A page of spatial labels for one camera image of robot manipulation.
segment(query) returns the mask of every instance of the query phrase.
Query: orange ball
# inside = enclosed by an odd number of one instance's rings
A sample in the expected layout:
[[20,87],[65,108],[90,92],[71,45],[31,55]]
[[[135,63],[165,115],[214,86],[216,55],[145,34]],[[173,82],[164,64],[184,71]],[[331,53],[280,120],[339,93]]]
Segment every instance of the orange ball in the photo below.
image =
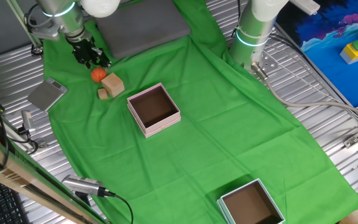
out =
[[95,82],[101,82],[106,76],[107,72],[103,68],[94,68],[91,72],[92,80]]

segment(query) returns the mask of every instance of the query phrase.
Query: small wooden cube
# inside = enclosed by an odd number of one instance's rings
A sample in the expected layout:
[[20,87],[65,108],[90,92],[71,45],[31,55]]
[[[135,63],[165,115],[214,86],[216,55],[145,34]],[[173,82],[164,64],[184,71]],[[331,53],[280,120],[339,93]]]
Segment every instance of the small wooden cube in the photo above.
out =
[[105,100],[109,98],[107,95],[107,90],[105,88],[98,89],[98,95],[100,100]]

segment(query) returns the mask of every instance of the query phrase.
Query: wooden block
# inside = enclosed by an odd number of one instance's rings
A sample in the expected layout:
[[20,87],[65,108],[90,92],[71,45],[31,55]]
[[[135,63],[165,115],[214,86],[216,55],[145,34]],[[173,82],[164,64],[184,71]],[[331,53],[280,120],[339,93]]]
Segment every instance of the wooden block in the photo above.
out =
[[109,98],[107,95],[107,90],[105,88],[98,89],[98,95],[100,100],[105,100]]
[[102,85],[112,97],[116,97],[125,90],[124,82],[114,73],[102,79]]

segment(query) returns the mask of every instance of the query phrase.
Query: yellow block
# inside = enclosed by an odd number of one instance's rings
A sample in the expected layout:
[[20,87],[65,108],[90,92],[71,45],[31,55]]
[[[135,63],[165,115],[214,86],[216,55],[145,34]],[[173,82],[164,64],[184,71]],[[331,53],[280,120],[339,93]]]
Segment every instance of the yellow block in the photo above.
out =
[[353,43],[350,43],[348,45],[346,45],[346,47],[343,49],[343,51],[345,51],[345,53],[352,59],[357,59],[358,58],[358,50],[356,50],[353,47]]

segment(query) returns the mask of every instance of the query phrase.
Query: pink box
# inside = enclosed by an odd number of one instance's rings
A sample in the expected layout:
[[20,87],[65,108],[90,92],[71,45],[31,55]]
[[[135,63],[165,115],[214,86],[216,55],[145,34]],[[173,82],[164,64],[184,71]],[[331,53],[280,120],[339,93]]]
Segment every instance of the pink box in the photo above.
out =
[[129,111],[146,138],[180,121],[180,110],[161,83],[127,100]]

